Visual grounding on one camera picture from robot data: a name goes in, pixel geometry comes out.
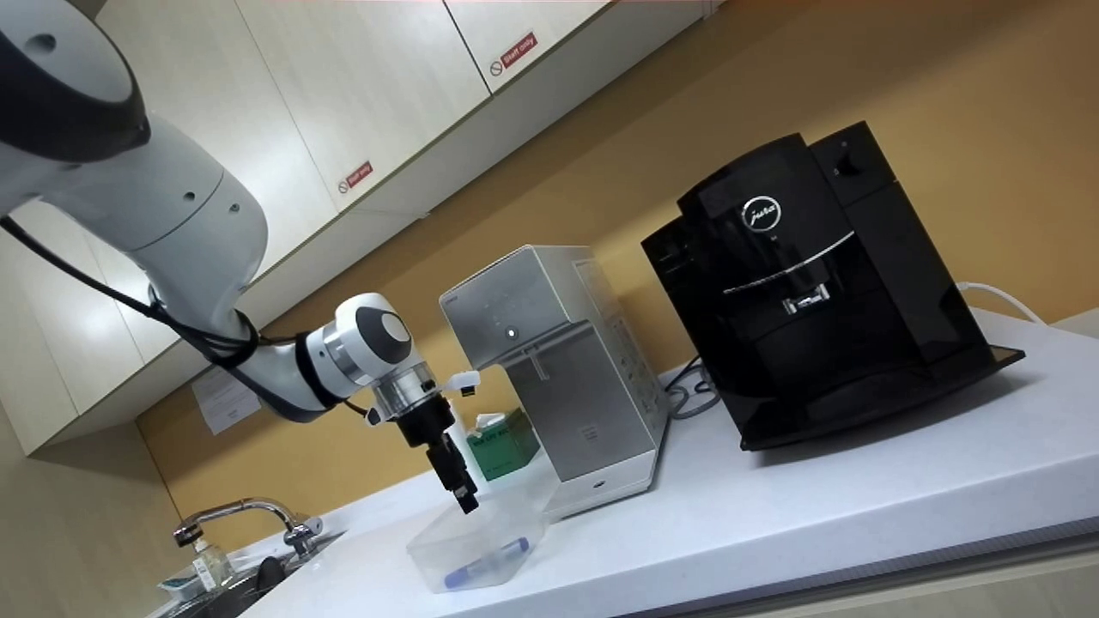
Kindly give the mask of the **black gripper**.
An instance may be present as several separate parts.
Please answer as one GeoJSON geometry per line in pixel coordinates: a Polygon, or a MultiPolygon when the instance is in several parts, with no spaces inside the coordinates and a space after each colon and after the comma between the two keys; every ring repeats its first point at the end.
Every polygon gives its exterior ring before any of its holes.
{"type": "Polygon", "coordinates": [[[478,512],[480,501],[478,501],[478,487],[468,477],[464,455],[451,439],[451,425],[452,425],[452,414],[441,399],[424,399],[423,403],[416,403],[397,417],[405,443],[424,448],[435,477],[445,487],[455,487],[452,497],[460,512],[471,513],[478,512]]]}

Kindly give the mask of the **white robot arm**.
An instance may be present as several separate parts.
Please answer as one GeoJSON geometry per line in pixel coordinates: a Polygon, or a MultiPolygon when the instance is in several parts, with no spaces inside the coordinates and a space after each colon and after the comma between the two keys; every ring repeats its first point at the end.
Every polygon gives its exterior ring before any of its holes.
{"type": "Polygon", "coordinates": [[[368,387],[365,417],[397,425],[455,504],[478,504],[451,403],[384,294],[350,294],[288,338],[259,336],[238,308],[266,245],[259,201],[143,109],[122,52],[68,0],[0,0],[0,148],[0,205],[40,197],[132,262],[148,274],[139,315],[293,423],[368,387]]]}

